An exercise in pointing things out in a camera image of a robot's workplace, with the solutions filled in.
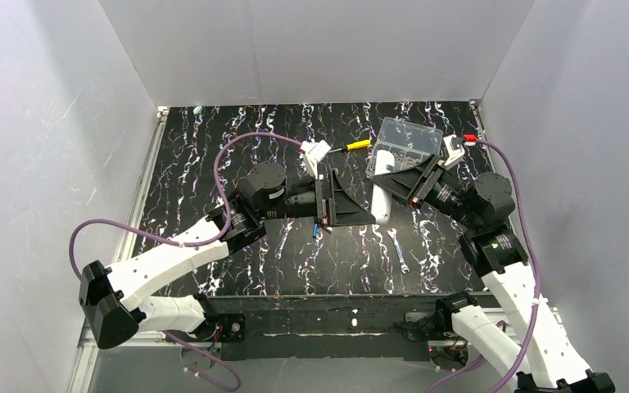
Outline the white remote control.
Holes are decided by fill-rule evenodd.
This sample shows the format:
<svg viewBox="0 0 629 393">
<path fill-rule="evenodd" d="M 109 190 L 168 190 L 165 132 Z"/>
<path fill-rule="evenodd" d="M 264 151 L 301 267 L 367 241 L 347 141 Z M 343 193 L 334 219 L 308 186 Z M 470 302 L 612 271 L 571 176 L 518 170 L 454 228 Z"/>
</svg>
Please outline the white remote control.
<svg viewBox="0 0 629 393">
<path fill-rule="evenodd" d="M 378 150 L 375 153 L 374 174 L 388 174 L 395 169 L 395 157 L 390 151 Z M 370 211 L 376 220 L 377 225 L 385 225 L 391 216 L 392 198 L 390 192 L 386 191 L 376 183 L 373 185 L 373 196 Z"/>
</svg>

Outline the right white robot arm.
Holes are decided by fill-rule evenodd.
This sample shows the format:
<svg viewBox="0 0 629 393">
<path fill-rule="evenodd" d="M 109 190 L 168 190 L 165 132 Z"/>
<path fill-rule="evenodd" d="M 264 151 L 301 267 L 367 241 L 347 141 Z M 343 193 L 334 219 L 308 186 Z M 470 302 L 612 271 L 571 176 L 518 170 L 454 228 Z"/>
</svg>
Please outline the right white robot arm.
<svg viewBox="0 0 629 393">
<path fill-rule="evenodd" d="M 570 344 L 541 294 L 536 260 L 509 224 L 515 209 L 510 181 L 480 174 L 463 189 L 435 156 L 408 169 L 376 174 L 373 184 L 409 206 L 428 204 L 465 226 L 464 258 L 497 299 L 517 343 L 465 292 L 436 302 L 434 321 L 472 344 L 498 372 L 491 388 L 513 392 L 614 392 L 607 373 L 597 373 Z"/>
</svg>

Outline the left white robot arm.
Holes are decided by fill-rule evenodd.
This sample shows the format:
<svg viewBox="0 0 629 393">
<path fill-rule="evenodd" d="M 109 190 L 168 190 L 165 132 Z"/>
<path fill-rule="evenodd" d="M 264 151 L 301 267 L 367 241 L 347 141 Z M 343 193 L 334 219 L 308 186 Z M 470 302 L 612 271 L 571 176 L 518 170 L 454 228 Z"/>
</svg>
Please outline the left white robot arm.
<svg viewBox="0 0 629 393">
<path fill-rule="evenodd" d="M 165 285 L 222 260 L 265 236 L 265 221 L 312 218 L 322 227 L 374 224 L 374 216 L 329 171 L 287 186 L 285 169 L 260 162 L 229 196 L 189 229 L 136 257 L 109 266 L 95 260 L 81 270 L 79 304 L 101 349 L 117 347 L 139 332 L 199 334 L 212 324 L 235 323 L 215 312 L 205 295 L 157 296 Z"/>
</svg>

